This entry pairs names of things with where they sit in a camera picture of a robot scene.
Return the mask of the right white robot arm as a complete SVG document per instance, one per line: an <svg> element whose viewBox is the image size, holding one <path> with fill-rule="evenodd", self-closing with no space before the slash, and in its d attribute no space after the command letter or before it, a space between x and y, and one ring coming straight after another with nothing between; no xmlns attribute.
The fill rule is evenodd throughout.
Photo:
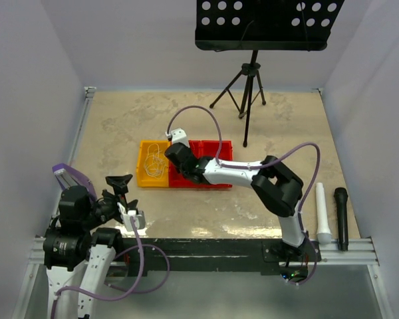
<svg viewBox="0 0 399 319"><path fill-rule="evenodd" d="M254 190L265 208L278 216L282 243L275 251L290 261L307 252L305 234L296 206L302 198L303 181L275 156L243 163L196 157L183 143L171 144L164 152L176 171L198 185L234 185Z"/></svg>

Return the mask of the yellow plastic bin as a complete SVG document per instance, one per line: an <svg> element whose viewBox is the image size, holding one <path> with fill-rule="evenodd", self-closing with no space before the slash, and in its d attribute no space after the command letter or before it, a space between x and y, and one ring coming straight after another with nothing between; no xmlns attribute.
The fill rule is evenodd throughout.
<svg viewBox="0 0 399 319"><path fill-rule="evenodd" d="M141 140L136 164L136 180L141 188L169 188L169 161L164 152L167 140Z"/></svg>

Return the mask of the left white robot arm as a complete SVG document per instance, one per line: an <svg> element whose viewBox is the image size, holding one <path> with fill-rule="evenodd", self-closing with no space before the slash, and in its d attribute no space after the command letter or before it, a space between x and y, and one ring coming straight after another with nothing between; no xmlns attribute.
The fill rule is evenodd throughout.
<svg viewBox="0 0 399 319"><path fill-rule="evenodd" d="M50 318L93 318L96 303L106 300L98 291L111 262L123 256L124 244L120 230L103 225L113 219L134 233L145 227L137 200L126 199L132 178L106 177L113 191L103 190L99 199L83 185L62 191L59 214L43 242Z"/></svg>

